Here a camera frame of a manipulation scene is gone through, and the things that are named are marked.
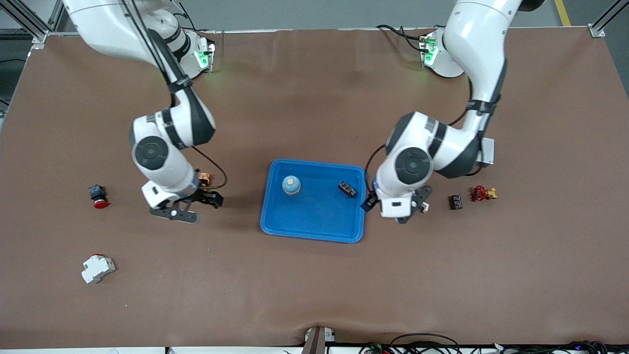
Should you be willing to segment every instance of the white electrical component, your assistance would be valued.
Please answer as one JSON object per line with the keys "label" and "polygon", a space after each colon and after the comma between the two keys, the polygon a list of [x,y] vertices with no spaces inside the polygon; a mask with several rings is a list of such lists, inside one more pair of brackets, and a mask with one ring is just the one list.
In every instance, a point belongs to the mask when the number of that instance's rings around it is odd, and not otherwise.
{"label": "white electrical component", "polygon": [[116,270],[116,266],[114,266],[111,258],[103,257],[100,254],[95,254],[83,262],[83,267],[85,269],[81,272],[81,275],[88,284],[98,283],[102,277]]}

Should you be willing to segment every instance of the blue tray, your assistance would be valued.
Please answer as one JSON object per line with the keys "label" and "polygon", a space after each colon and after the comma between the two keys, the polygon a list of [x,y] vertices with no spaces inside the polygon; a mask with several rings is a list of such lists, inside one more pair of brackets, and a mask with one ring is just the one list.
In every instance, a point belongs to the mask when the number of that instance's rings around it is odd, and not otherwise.
{"label": "blue tray", "polygon": [[[282,190],[289,175],[301,180],[295,195]],[[341,181],[356,190],[355,198],[338,189]],[[358,166],[278,159],[270,167],[260,227],[271,235],[356,243],[365,223],[364,197],[365,170]]]}

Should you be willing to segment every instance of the black clamp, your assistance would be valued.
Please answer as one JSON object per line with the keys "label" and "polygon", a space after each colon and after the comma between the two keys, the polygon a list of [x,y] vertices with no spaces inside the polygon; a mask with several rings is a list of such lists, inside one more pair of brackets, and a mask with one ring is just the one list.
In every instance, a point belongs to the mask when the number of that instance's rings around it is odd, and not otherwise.
{"label": "black clamp", "polygon": [[192,79],[190,78],[190,76],[184,75],[184,77],[180,78],[174,83],[168,84],[168,90],[170,91],[170,93],[175,93],[190,86],[192,86]]}
{"label": "black clamp", "polygon": [[494,111],[496,110],[496,106],[500,101],[500,94],[493,102],[479,101],[479,100],[470,100],[467,102],[466,110],[478,111],[479,113],[489,113],[490,116],[494,115]]}
{"label": "black clamp", "polygon": [[373,209],[379,202],[380,200],[378,199],[376,193],[374,191],[370,191],[367,195],[367,198],[365,199],[365,202],[360,205],[360,208],[362,208],[362,210],[365,210],[366,213]]}

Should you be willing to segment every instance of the robotic arm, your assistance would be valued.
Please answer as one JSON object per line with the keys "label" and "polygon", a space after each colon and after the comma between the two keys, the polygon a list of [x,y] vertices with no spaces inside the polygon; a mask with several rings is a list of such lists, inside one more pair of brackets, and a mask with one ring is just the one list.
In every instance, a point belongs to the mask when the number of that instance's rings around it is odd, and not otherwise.
{"label": "robotic arm", "polygon": [[458,0],[445,28],[422,38],[424,64],[438,75],[467,73],[471,100],[464,124],[453,128],[420,112],[403,116],[386,142],[374,178],[369,209],[379,200],[383,217],[407,220],[433,171],[446,178],[467,175],[476,163],[489,119],[500,99],[507,69],[504,37],[516,12],[543,0]]}
{"label": "robotic arm", "polygon": [[[170,13],[161,10],[170,1],[95,0],[89,5],[84,0],[64,2],[70,18],[90,47],[103,54],[148,62],[159,68],[167,81],[173,96],[171,106],[137,118],[130,132],[133,161],[149,179],[142,193],[151,213],[171,220],[195,222],[197,215],[188,210],[191,202],[221,206],[223,197],[199,187],[195,170],[181,153],[187,147],[207,143],[216,124],[180,66],[182,59],[169,46],[181,41],[185,46],[186,38],[190,38],[178,24],[174,26],[176,20]],[[153,26],[146,25],[145,20]],[[165,39],[164,35],[169,35],[167,30],[173,27],[171,40]],[[198,68],[209,64],[196,59],[194,63]],[[181,200],[188,204],[185,210],[177,207]],[[175,204],[166,208],[170,202]]]}

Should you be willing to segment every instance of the red button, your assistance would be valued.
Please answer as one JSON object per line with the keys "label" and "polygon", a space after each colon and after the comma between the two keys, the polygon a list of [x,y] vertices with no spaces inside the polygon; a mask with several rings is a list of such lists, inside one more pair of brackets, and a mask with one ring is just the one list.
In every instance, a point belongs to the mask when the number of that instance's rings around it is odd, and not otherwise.
{"label": "red button", "polygon": [[108,203],[108,202],[105,202],[105,201],[104,201],[104,200],[102,200],[102,199],[101,199],[101,200],[96,200],[96,201],[94,202],[94,208],[97,208],[97,209],[104,209],[104,208],[106,208],[108,205],[109,205],[109,203]]}

